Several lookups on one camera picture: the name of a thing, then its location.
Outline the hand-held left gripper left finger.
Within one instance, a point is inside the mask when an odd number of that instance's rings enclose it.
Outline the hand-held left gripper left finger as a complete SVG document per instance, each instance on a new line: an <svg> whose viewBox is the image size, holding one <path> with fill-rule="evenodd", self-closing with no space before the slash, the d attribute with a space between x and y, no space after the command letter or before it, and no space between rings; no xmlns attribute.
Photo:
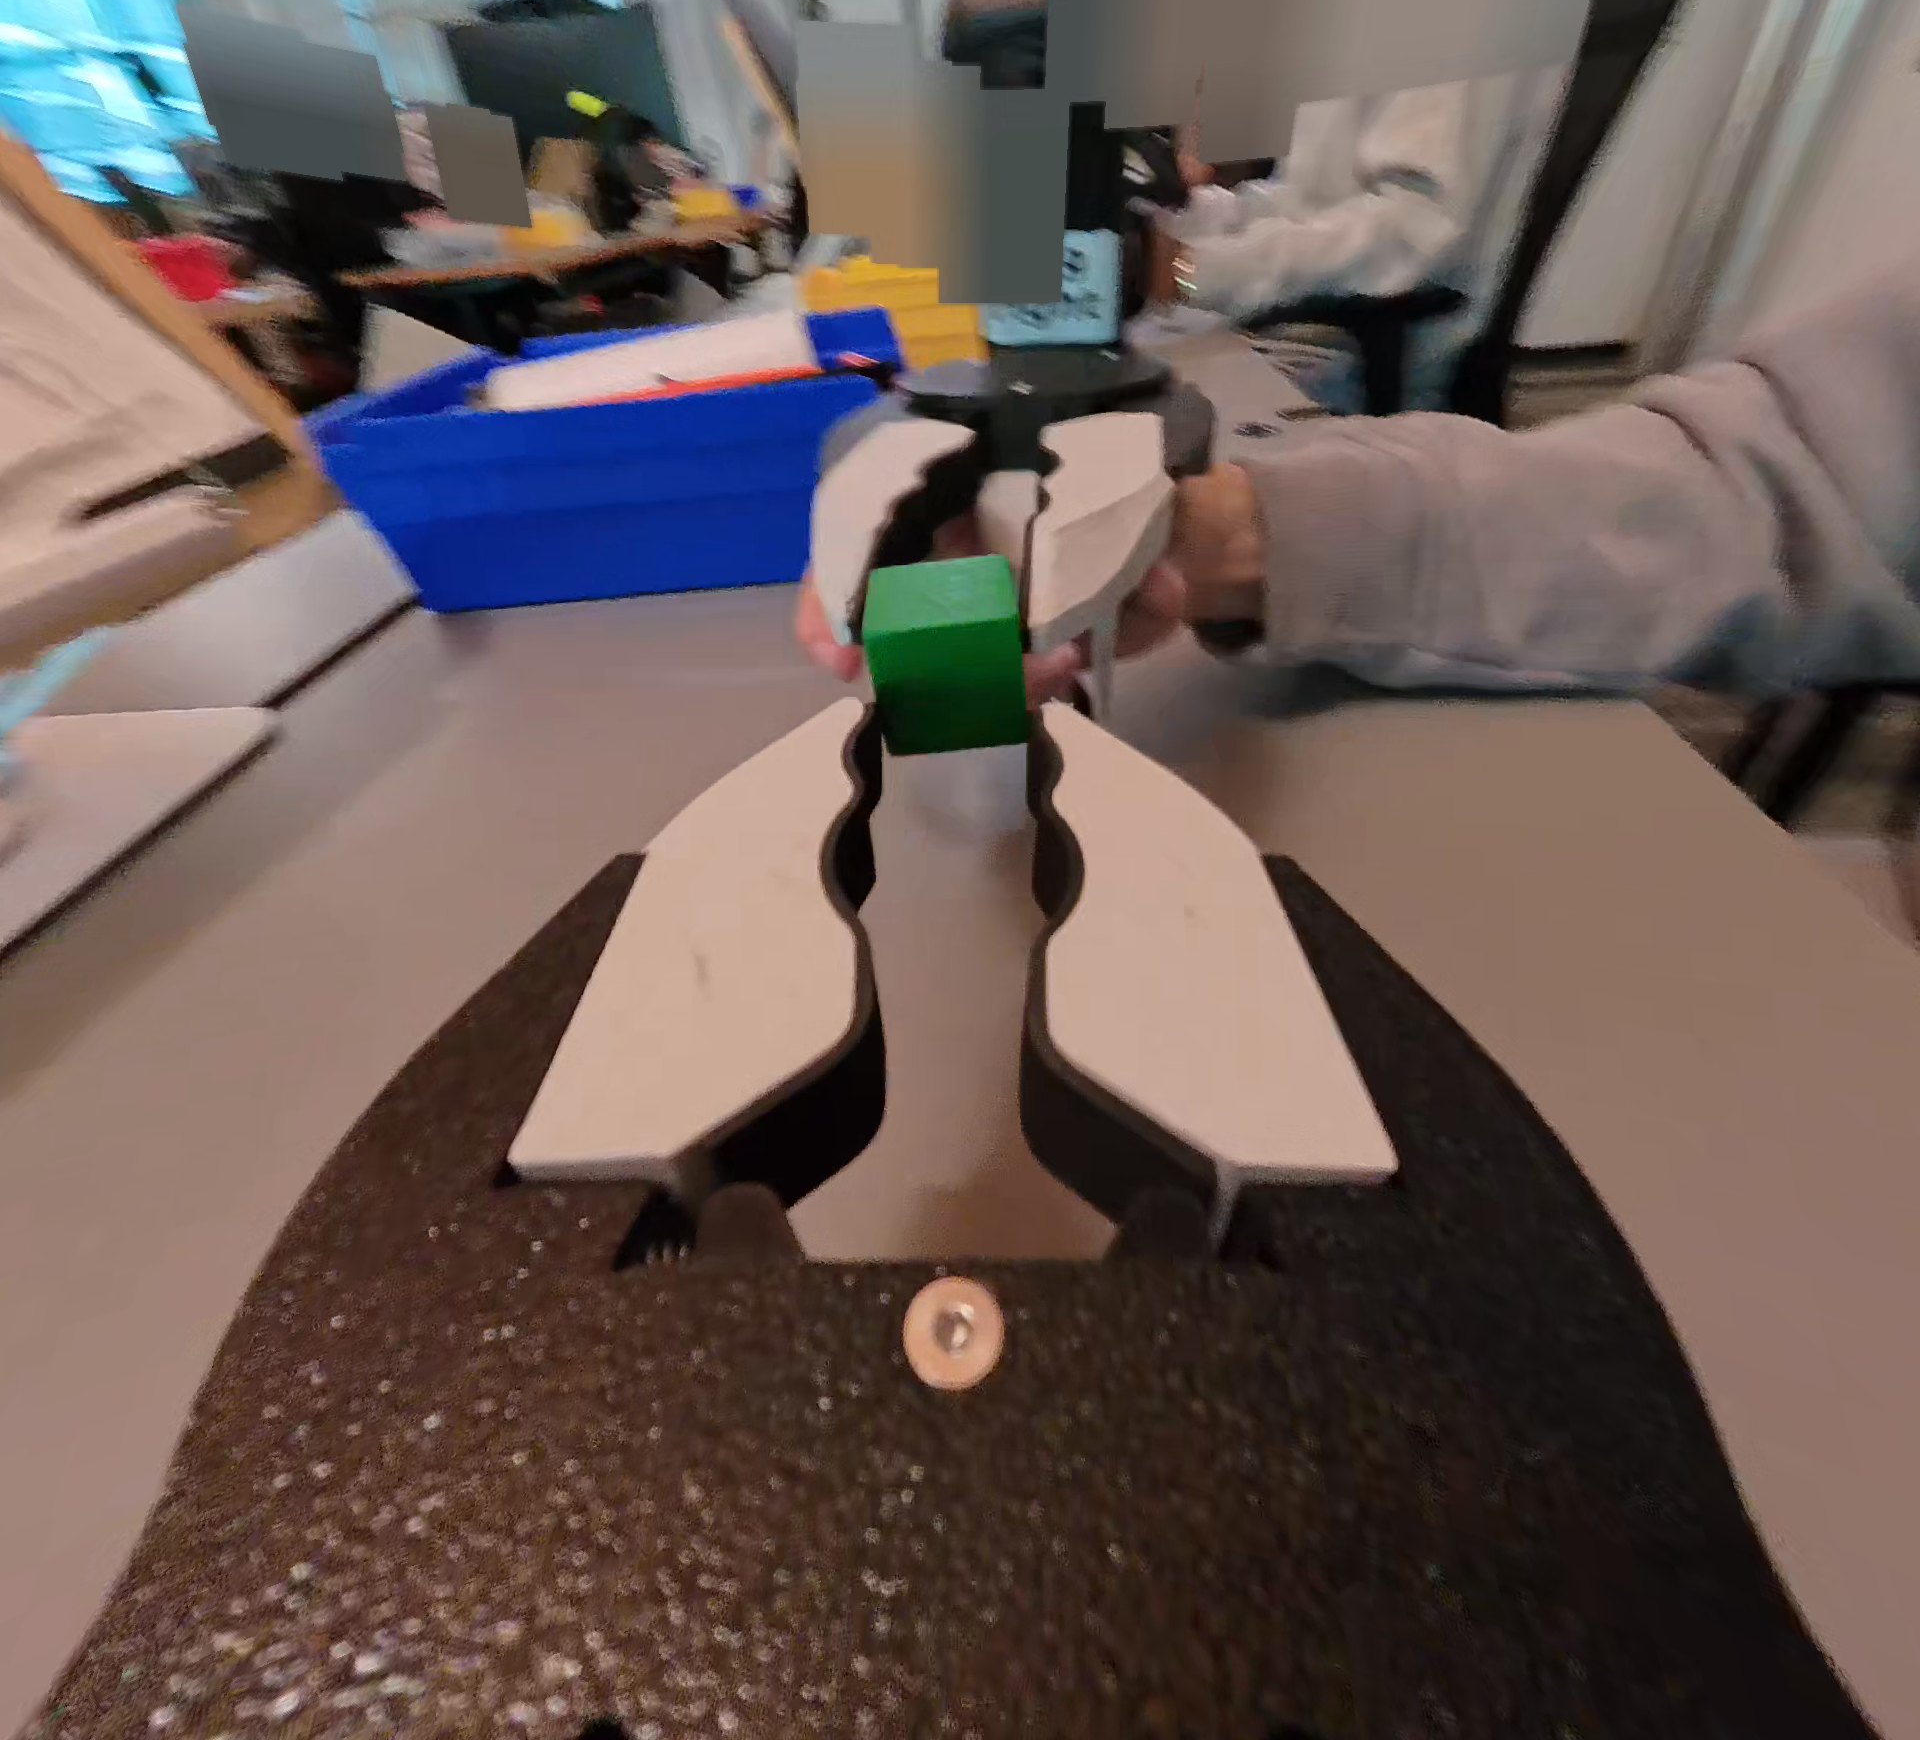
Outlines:
<svg viewBox="0 0 1920 1740"><path fill-rule="evenodd" d="M874 711L843 699L641 855L507 1153L522 1182L822 1184L877 1136Z"/></svg>

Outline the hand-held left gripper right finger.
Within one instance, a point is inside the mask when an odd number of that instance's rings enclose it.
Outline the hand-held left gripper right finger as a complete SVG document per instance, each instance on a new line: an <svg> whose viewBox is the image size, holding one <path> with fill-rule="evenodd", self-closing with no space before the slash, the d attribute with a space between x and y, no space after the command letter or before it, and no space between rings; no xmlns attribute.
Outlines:
<svg viewBox="0 0 1920 1740"><path fill-rule="evenodd" d="M1070 1190L1380 1184L1399 1155L1253 839L1069 705L1026 760L1022 1134Z"/></svg>

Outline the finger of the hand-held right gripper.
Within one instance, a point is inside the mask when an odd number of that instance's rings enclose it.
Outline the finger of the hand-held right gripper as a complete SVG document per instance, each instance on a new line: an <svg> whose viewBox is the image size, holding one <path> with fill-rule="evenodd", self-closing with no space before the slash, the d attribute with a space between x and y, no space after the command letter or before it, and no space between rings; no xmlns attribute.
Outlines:
<svg viewBox="0 0 1920 1740"><path fill-rule="evenodd" d="M1053 654L1117 624L1164 556L1177 488L1150 412L1056 422L1040 453L1051 469L1026 532L1026 644Z"/></svg>
<svg viewBox="0 0 1920 1740"><path fill-rule="evenodd" d="M823 463L809 506L809 584L834 644L857 640L869 575L890 534L934 532L949 512L928 512L927 494L951 496L973 475L971 428L931 418L890 418L863 429Z"/></svg>

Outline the green wooden cube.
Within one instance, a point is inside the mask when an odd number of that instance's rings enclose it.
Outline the green wooden cube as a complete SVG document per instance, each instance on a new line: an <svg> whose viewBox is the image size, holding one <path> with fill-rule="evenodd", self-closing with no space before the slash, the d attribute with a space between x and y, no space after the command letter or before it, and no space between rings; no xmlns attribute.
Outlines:
<svg viewBox="0 0 1920 1740"><path fill-rule="evenodd" d="M1020 598L1005 558L880 567L869 575L861 620L890 757L1026 744Z"/></svg>

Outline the orange segmented bar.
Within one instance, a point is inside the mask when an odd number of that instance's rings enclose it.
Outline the orange segmented bar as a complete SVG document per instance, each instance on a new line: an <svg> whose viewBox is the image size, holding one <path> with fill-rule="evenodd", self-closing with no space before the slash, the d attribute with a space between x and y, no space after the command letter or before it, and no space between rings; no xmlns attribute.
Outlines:
<svg viewBox="0 0 1920 1740"><path fill-rule="evenodd" d="M764 367L755 371L740 371L728 375L712 375L698 379L668 379L664 375L654 375L649 387L637 390L625 400L632 404L664 404L664 401L684 401L703 396L724 396L724 394L742 394L753 390L768 390L794 383L809 383L823 379L826 373L816 365L788 365L788 367Z"/></svg>

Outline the blue plastic bin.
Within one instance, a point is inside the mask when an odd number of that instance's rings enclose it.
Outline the blue plastic bin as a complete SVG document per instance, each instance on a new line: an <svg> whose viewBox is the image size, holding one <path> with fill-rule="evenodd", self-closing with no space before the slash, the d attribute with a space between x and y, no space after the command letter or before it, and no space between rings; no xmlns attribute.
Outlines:
<svg viewBox="0 0 1920 1740"><path fill-rule="evenodd" d="M904 367L888 314L807 314L822 373L607 405L481 405L503 371L662 331L468 351L312 413L344 503L440 615L796 582L822 444Z"/></svg>

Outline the person's right forearm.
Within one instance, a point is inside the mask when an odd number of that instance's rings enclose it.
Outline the person's right forearm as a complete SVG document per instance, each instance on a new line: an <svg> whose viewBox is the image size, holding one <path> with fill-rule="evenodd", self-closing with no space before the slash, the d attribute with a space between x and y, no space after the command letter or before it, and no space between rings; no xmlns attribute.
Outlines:
<svg viewBox="0 0 1920 1740"><path fill-rule="evenodd" d="M1323 418L1246 471L1275 665L1401 692L1917 684L1917 262L1598 410Z"/></svg>

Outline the grey desk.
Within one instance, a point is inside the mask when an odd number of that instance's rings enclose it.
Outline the grey desk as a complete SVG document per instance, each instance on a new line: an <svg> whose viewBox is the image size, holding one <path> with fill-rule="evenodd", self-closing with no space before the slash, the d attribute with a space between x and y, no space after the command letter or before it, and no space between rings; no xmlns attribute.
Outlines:
<svg viewBox="0 0 1920 1740"><path fill-rule="evenodd" d="M88 1629L304 1185L607 859L834 697L783 587L392 620L4 965L4 1734ZM1862 1709L1917 1736L1917 951L1640 707L1289 695L1117 727L1518 1080L1691 1353Z"/></svg>

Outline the person's right hand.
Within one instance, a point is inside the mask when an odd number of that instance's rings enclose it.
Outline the person's right hand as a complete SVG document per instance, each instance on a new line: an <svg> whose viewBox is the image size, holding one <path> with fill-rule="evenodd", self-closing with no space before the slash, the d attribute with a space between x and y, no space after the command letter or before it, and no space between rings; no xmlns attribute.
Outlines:
<svg viewBox="0 0 1920 1740"><path fill-rule="evenodd" d="M1117 658L1152 654L1197 626L1260 621L1263 545L1258 497L1238 465L1215 463L1205 475L1179 481L1164 556L1118 614ZM973 512L937 530L937 558L981 552L987 547ZM861 650L834 637L809 574L798 594L796 640L807 660L843 682L863 672ZM1067 703L1093 669L1090 637L1028 654L1022 665L1030 709Z"/></svg>

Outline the yellow plastic bin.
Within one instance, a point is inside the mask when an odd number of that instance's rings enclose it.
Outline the yellow plastic bin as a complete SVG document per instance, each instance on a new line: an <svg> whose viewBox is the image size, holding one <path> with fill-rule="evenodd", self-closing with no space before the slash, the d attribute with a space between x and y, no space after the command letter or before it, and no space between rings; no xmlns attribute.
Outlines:
<svg viewBox="0 0 1920 1740"><path fill-rule="evenodd" d="M988 354L979 310L949 306L941 276L931 268L878 263L854 252L829 266L809 266L798 279L809 317L885 314L904 373L983 362Z"/></svg>

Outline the black monitor screen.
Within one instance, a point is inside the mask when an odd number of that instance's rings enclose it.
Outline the black monitor screen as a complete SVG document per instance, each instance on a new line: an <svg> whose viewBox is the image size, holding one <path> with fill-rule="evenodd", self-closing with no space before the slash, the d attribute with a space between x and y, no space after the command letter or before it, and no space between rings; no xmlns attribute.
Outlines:
<svg viewBox="0 0 1920 1740"><path fill-rule="evenodd" d="M468 102L512 121L523 165L546 138L590 138L590 121L567 100L572 93L624 107L668 145L684 147L655 5L585 5L585 13L559 17L442 25Z"/></svg>

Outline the black office chair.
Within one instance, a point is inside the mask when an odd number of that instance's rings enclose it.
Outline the black office chair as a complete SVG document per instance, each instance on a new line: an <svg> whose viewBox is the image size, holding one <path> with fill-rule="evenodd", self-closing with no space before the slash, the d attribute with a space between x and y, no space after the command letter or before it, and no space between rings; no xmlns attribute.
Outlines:
<svg viewBox="0 0 1920 1740"><path fill-rule="evenodd" d="M1352 396L1369 415L1436 410L1507 424L1518 333L1576 200L1687 0L1589 0L1569 69L1518 167L1490 188L1492 233L1443 278L1391 297L1313 296L1256 315L1264 340L1354 354Z"/></svg>

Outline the wooden document stand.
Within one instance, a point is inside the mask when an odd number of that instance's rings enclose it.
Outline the wooden document stand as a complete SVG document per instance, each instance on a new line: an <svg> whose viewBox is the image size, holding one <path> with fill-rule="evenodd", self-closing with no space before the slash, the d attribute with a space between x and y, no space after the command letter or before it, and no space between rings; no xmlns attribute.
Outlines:
<svg viewBox="0 0 1920 1740"><path fill-rule="evenodd" d="M111 637L243 556L216 462L318 486L299 418L22 143L3 147L4 952L257 760L257 705L59 719Z"/></svg>

